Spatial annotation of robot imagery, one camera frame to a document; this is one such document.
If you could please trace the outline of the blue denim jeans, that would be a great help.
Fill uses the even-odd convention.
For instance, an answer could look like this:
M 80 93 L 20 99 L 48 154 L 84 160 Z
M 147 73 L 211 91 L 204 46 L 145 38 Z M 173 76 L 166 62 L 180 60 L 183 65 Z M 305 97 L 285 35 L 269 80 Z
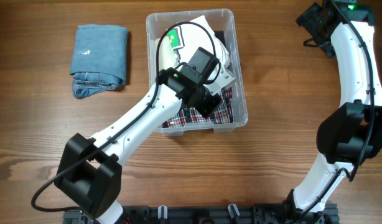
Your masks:
M 70 66 L 72 92 L 77 99 L 126 84 L 128 29 L 117 25 L 77 27 Z

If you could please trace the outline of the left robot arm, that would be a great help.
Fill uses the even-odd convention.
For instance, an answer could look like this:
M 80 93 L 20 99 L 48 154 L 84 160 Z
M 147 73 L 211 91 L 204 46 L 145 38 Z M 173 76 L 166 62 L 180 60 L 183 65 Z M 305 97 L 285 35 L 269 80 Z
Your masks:
M 192 106 L 204 117 L 221 98 L 206 87 L 220 61 L 199 47 L 189 62 L 162 69 L 147 95 L 110 127 L 85 138 L 71 137 L 64 148 L 55 186 L 99 223 L 117 223 L 121 175 L 131 154 L 163 122 Z

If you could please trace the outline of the red plaid shirt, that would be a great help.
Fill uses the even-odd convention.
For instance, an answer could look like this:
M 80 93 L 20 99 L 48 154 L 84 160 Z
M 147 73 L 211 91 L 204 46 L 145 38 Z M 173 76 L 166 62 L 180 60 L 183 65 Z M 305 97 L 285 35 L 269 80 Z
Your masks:
M 232 123 L 233 108 L 232 87 L 220 90 L 221 103 L 218 108 L 207 118 L 204 118 L 195 108 L 181 109 L 177 115 L 162 124 L 163 128 L 178 128 L 192 123 L 213 123 L 225 124 Z

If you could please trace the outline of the cream cloth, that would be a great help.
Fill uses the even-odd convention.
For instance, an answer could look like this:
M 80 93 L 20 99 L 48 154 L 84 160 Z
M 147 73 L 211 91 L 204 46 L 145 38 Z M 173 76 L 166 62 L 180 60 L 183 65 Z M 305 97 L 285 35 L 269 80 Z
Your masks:
M 165 36 L 159 49 L 159 71 L 170 67 L 175 68 L 178 64 L 177 56 L 173 51 L 170 40 Z

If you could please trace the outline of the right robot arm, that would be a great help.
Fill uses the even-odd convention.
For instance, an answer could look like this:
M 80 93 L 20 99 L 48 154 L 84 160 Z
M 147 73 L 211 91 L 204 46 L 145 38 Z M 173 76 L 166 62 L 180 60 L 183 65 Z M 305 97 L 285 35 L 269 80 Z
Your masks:
M 382 86 L 373 39 L 375 16 L 355 1 L 312 4 L 296 20 L 310 38 L 304 46 L 337 59 L 340 106 L 319 126 L 317 157 L 304 180 L 281 208 L 287 223 L 327 219 L 328 198 L 342 180 L 352 182 L 360 166 L 382 148 Z

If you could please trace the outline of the white printed t-shirt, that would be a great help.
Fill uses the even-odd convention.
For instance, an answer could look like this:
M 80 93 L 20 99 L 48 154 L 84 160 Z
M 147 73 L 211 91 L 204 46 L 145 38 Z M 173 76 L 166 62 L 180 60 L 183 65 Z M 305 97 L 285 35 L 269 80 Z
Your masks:
M 220 60 L 220 73 L 224 74 L 225 69 L 230 64 L 230 55 L 223 40 L 210 27 L 205 16 L 197 17 L 191 22 L 202 26 L 213 40 L 216 57 Z M 189 62 L 199 47 L 213 54 L 213 45 L 208 34 L 199 26 L 193 24 L 182 24 L 171 29 L 167 37 L 174 51 L 177 63 Z

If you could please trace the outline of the black garment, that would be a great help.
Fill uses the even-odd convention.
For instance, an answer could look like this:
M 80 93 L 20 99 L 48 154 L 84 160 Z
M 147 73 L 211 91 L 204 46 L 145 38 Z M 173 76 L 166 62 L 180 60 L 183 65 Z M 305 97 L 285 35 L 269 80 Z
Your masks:
M 221 64 L 225 68 L 228 68 L 231 60 L 230 60 L 230 53 L 225 44 L 224 31 L 223 30 L 215 31 L 214 34 L 215 34 L 214 43 L 215 43 L 217 57 L 220 60 Z

